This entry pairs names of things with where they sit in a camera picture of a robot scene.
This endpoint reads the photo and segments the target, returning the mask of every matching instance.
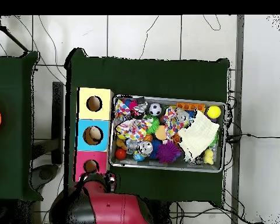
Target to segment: orange ball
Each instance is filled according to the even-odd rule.
[[[118,160],[123,160],[127,156],[127,152],[124,149],[117,149],[115,156]]]
[[[144,137],[143,141],[151,142],[151,141],[152,141],[152,135],[147,134],[147,135]]]

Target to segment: soccer ball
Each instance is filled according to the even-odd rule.
[[[153,116],[158,116],[162,112],[161,105],[159,103],[153,103],[149,107],[149,113]]]

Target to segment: yellow ball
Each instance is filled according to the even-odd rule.
[[[221,114],[221,109],[220,107],[217,106],[211,106],[207,111],[207,115],[210,118],[218,118],[220,114]]]
[[[124,135],[118,135],[118,134],[117,134],[117,136],[118,136],[118,138],[121,139],[121,140],[126,140],[126,137],[125,137]]]

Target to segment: table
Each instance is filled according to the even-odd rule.
[[[78,87],[111,89],[114,94],[227,101],[228,59],[208,61],[131,60],[87,57],[73,49],[65,62],[65,185],[72,186]],[[212,201],[221,206],[222,172],[202,173],[111,167],[116,193],[161,201]]]

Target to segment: green table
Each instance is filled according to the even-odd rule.
[[[228,59],[157,61],[87,57],[73,49],[66,59],[66,152],[74,153],[77,87],[111,89],[114,94],[176,99],[227,101]],[[74,157],[65,157],[65,176],[73,184]],[[222,172],[201,173],[111,167],[117,175],[116,193],[161,201],[212,201],[221,205]]]
[[[0,57],[0,199],[42,200],[29,184],[32,72],[37,52]]]

